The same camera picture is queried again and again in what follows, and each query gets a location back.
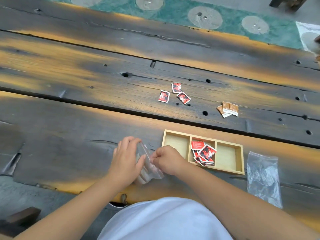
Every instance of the person's left hand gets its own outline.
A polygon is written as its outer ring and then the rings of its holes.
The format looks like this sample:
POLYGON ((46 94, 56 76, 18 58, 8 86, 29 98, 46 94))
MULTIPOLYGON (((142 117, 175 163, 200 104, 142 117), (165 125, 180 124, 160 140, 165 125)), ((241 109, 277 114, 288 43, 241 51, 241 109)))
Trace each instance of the person's left hand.
POLYGON ((108 175, 120 187, 129 186, 140 174, 146 155, 142 155, 136 163, 137 144, 141 139, 133 136, 125 137, 113 151, 113 159, 108 175))

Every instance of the person's right arm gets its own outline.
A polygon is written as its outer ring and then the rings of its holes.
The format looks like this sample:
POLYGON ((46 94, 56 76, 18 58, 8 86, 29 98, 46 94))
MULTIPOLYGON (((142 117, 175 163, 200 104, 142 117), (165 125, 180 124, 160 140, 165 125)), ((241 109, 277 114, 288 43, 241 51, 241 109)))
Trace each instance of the person's right arm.
POLYGON ((171 146, 158 148, 153 158, 162 171, 189 185, 237 240, 320 239, 320 233, 281 209, 187 162, 171 146))

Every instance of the concrete floor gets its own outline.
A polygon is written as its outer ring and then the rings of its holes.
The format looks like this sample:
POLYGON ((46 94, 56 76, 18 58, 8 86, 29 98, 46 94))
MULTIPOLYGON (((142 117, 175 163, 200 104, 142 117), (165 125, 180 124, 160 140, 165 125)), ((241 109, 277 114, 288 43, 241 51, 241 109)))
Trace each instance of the concrete floor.
POLYGON ((307 0, 297 12, 288 9, 285 3, 278 8, 270 7, 271 0, 194 0, 203 3, 255 12, 281 19, 291 19, 303 23, 320 25, 320 0, 307 0))
MULTIPOLYGON (((308 0, 296 13, 288 11, 284 4, 279 8, 269 7, 271 0, 195 1, 320 25, 318 12, 320 0, 308 0)), ((74 195, 68 193, 15 183, 11 177, 2 176, 0 177, 0 219, 30 206, 40 208, 42 210, 40 217, 43 218, 73 197, 74 195)), ((82 239, 96 239, 104 225, 116 212, 106 206, 82 239)))

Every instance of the wooden box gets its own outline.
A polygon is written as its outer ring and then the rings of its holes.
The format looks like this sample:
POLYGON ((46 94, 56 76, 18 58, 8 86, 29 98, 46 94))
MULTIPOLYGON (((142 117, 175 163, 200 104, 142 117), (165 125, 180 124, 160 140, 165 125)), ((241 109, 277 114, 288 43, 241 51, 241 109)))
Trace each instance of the wooden box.
POLYGON ((164 130, 162 140, 162 146, 166 145, 174 147, 188 162, 199 167, 228 173, 245 174, 242 145, 167 129, 164 130), (215 159, 214 166, 201 166, 194 161, 194 155, 191 151, 191 141, 204 141, 217 150, 213 155, 215 159))

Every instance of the white shirt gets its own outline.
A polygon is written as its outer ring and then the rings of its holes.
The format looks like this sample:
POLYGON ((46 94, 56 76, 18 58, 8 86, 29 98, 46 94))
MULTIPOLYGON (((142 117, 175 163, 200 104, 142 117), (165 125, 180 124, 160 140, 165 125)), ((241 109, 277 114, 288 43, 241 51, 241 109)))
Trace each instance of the white shirt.
POLYGON ((202 204, 166 197, 139 202, 115 214, 98 240, 232 240, 221 222, 202 204))

